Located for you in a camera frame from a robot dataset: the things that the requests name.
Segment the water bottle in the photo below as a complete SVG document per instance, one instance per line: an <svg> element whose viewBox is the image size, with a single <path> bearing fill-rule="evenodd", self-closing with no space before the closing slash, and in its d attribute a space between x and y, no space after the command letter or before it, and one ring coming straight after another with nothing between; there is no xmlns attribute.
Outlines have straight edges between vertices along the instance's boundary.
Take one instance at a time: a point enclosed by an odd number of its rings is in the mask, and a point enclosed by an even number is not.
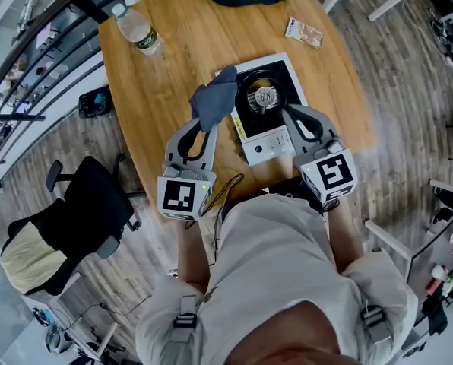
<svg viewBox="0 0 453 365"><path fill-rule="evenodd" d="M134 43L147 56L160 51L162 38L144 16L122 4L115 5L112 12L116 16L120 32L127 41Z"/></svg>

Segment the gray cloth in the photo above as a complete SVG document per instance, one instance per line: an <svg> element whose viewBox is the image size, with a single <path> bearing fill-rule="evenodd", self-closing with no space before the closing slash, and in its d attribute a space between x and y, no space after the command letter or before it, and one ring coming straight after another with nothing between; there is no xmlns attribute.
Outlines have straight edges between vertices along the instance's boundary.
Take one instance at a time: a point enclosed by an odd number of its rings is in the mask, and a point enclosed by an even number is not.
<svg viewBox="0 0 453 365"><path fill-rule="evenodd" d="M207 87L200 85L192 95L189 101L191 114L193 118L199 118L204 132L209 132L233 111L237 90L235 78L235 66L227 66Z"/></svg>

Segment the wooden floor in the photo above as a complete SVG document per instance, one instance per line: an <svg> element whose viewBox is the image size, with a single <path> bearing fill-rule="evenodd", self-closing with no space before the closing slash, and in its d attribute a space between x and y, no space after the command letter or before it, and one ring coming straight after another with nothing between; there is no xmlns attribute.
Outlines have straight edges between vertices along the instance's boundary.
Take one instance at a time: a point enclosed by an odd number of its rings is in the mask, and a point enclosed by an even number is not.
<svg viewBox="0 0 453 365"><path fill-rule="evenodd" d="M330 13L351 51L379 140L376 148L355 157L360 184L350 203L363 239L369 236L363 222L371 218L415 247L423 242L422 229L432 211L428 181L453 183L453 162L447 161L453 155L453 131L445 129L453 122L453 69L433 45L425 0L405 0L404 7L399 4L369 22L368 14L385 1L340 0ZM62 195L65 185L53 194L44 186L54 159L74 172L86 155L93 155L111 169L119 152L127 153L127 148L114 113L92 120L71 115L5 177L1 233L13 220L36 213ZM121 177L125 189L140 188L130 160ZM73 315L100 302L126 313L152 292L159 273L176 267L173 227L163 227L146 200L133 204L141 229L125 230L122 245L109 259L90 255L80 264L83 278L62 298ZM116 320L120 327L113 342L126 346L127 357L135 359L134 329L140 314L140 307L129 316L95 307L84 323L103 334Z"/></svg>

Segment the wooden table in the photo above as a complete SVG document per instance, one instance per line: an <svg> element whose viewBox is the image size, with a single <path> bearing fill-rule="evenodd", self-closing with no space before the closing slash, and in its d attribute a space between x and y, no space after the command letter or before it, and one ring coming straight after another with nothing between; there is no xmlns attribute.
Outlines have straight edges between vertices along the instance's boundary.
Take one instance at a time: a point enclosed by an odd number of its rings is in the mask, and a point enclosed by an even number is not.
<svg viewBox="0 0 453 365"><path fill-rule="evenodd" d="M214 72L276 52L287 52L310 106L326 113L352 151L374 145L366 98L340 34L318 0L228 8L211 0L142 0L134 9L151 19L165 47L147 57L131 46L113 19L100 25L100 43L113 102L138 175L157 206L167 141L191 119L189 99ZM325 33L313 49L284 33L290 16ZM230 117L219 128L214 192L237 173L245 179L232 197L293 177L292 155L254 167L239 157ZM197 153L201 142L193 151Z"/></svg>

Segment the green label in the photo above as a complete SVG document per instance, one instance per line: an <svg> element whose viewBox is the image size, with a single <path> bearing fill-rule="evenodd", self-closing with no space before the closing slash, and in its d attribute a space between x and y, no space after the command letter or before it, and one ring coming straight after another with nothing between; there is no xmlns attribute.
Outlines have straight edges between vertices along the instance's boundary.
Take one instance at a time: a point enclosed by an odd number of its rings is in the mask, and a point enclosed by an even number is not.
<svg viewBox="0 0 453 365"><path fill-rule="evenodd" d="M148 49L149 47L152 47L152 45L155 44L156 40L157 31L155 31L154 28L150 27L150 33L143 40L134 42L134 44L137 46L138 49L145 50Z"/></svg>

